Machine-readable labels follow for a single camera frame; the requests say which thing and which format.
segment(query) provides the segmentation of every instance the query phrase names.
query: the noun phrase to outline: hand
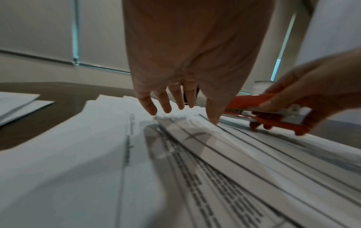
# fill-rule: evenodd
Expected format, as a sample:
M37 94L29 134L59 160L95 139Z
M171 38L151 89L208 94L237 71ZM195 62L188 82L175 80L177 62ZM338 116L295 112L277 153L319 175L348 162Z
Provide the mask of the hand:
M136 97L155 115L154 92L171 112L166 88L184 108L196 102L218 123L250 73L273 11L262 0L123 0L125 37Z
M277 111L303 98L311 112L302 124L311 130L338 112L361 107L361 49L315 60L296 67L269 87L265 93L279 93L260 105L263 111ZM259 117L280 121L279 115ZM260 124L250 123L251 128Z

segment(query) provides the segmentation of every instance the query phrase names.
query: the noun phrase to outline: stapler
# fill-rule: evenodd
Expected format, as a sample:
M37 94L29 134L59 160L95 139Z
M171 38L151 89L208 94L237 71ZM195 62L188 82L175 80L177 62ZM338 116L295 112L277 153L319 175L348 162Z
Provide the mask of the stapler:
M274 127L284 128L294 131L296 134L305 134L309 131L309 128L302 124L291 124L282 121L274 121L268 119L262 119L252 112L263 112L259 109L259 105L277 94L254 94L245 96L236 96L227 106L223 116L228 116L237 119L244 119L247 121L257 121L264 125L270 125ZM279 114L282 116L297 116L300 114L303 101L298 100L288 108L281 109L277 112L267 112Z

